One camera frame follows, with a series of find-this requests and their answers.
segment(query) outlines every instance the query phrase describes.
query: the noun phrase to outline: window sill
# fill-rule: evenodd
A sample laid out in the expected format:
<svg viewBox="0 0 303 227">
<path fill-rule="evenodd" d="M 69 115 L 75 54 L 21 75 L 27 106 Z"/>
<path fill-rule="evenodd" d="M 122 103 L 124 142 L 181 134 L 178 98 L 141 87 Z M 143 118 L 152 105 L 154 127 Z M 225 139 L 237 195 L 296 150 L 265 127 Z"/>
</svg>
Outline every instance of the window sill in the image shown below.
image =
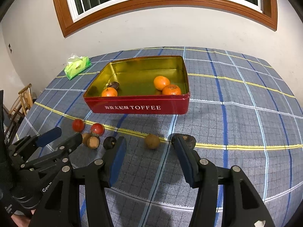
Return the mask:
<svg viewBox="0 0 303 227">
<path fill-rule="evenodd" d="M 67 0 L 53 0 L 58 21 L 64 37 L 88 26 L 100 19 L 105 19 L 119 13 L 135 9 L 151 8 L 157 6 L 200 6 L 236 13 L 256 22 L 259 22 L 272 30 L 277 29 L 278 9 L 277 0 L 263 0 L 263 13 L 252 8 L 228 0 L 127 0 L 106 8 L 100 9 L 88 16 L 73 21 Z"/>
</svg>

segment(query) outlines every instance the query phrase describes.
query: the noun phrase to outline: cherry tomato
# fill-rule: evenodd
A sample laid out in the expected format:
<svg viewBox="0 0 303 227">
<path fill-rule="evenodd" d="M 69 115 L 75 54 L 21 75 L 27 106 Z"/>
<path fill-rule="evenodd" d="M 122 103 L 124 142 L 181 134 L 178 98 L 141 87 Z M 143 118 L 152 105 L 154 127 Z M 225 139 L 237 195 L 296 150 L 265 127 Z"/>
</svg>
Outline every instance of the cherry tomato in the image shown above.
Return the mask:
<svg viewBox="0 0 303 227">
<path fill-rule="evenodd" d="M 81 132 L 84 130 L 84 122 L 81 119 L 75 119 L 72 123 L 72 128 L 75 132 Z"/>
<path fill-rule="evenodd" d="M 102 124 L 98 124 L 98 123 L 95 123 L 91 126 L 91 133 L 94 133 L 98 136 L 101 136 L 103 135 L 104 133 L 104 126 Z"/>
</svg>

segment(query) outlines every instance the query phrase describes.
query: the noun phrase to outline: white wall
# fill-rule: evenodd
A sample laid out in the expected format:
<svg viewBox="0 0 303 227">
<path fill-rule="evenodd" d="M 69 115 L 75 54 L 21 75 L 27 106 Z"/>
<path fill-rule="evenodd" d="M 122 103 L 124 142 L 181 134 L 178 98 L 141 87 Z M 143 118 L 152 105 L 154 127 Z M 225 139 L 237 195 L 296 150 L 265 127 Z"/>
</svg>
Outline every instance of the white wall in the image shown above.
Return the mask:
<svg viewBox="0 0 303 227">
<path fill-rule="evenodd" d="M 196 7 L 154 8 L 125 13 L 62 36 L 52 0 L 15 0 L 3 19 L 5 43 L 24 83 L 43 90 L 68 56 L 96 56 L 157 46 L 195 46 L 262 58 L 303 104 L 303 24 L 287 0 L 278 0 L 276 32 L 244 17 Z"/>
<path fill-rule="evenodd" d="M 3 103 L 10 109 L 24 85 L 16 73 L 7 49 L 8 45 L 6 47 L 4 43 L 2 23 L 0 23 L 0 89 L 4 90 Z"/>
</svg>

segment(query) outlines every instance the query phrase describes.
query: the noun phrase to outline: red tin box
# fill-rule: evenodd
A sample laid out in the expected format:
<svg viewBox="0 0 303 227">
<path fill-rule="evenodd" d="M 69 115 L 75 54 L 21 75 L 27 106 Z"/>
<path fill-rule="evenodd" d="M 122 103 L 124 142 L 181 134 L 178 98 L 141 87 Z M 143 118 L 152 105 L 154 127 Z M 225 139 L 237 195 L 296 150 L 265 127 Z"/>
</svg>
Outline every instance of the red tin box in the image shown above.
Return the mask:
<svg viewBox="0 0 303 227">
<path fill-rule="evenodd" d="M 180 87 L 181 95 L 156 95 L 153 81 L 167 77 Z M 100 97 L 110 82 L 120 84 L 117 97 Z M 181 56 L 151 56 L 108 63 L 84 93 L 93 113 L 185 114 L 189 84 Z"/>
</svg>

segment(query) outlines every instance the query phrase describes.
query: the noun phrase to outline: silver pin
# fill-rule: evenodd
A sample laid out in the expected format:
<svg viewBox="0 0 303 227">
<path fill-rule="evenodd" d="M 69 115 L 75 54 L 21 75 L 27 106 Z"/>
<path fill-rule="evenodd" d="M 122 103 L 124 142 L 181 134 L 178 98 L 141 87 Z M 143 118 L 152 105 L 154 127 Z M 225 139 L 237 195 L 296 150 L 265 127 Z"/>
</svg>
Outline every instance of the silver pin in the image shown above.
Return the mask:
<svg viewBox="0 0 303 227">
<path fill-rule="evenodd" d="M 97 166 L 99 166 L 99 165 L 102 165 L 102 164 L 103 164 L 103 160 L 102 160 L 102 159 L 96 159 L 96 160 L 94 161 L 94 163 L 95 163 Z"/>
<path fill-rule="evenodd" d="M 239 166 L 233 166 L 232 169 L 237 173 L 241 170 Z"/>
<path fill-rule="evenodd" d="M 207 164 L 208 164 L 208 160 L 207 160 L 207 159 L 201 159 L 201 160 L 200 160 L 200 163 L 201 163 L 202 165 L 207 165 Z"/>
<path fill-rule="evenodd" d="M 69 166 L 64 166 L 62 167 L 62 171 L 67 173 L 69 171 L 70 167 Z"/>
</svg>

